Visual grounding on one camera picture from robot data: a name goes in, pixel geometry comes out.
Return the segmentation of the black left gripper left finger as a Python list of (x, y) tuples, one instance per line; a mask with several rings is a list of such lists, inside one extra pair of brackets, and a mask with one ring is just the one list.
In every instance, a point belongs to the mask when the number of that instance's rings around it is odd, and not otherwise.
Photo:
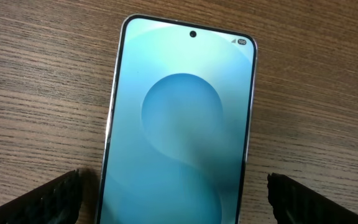
[(82, 182), (73, 170), (0, 206), (0, 224), (74, 224), (82, 203)]

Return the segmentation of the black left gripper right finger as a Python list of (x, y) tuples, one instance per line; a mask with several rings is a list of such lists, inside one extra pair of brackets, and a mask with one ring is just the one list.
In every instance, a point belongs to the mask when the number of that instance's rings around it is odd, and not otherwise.
[(358, 224), (358, 214), (286, 175), (267, 176), (268, 202), (278, 224)]

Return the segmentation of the Galaxy S25 smartphone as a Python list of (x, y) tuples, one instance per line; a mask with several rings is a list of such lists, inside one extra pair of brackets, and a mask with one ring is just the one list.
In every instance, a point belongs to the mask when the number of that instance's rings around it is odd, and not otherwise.
[(124, 20), (96, 223), (239, 223), (257, 58), (245, 33)]

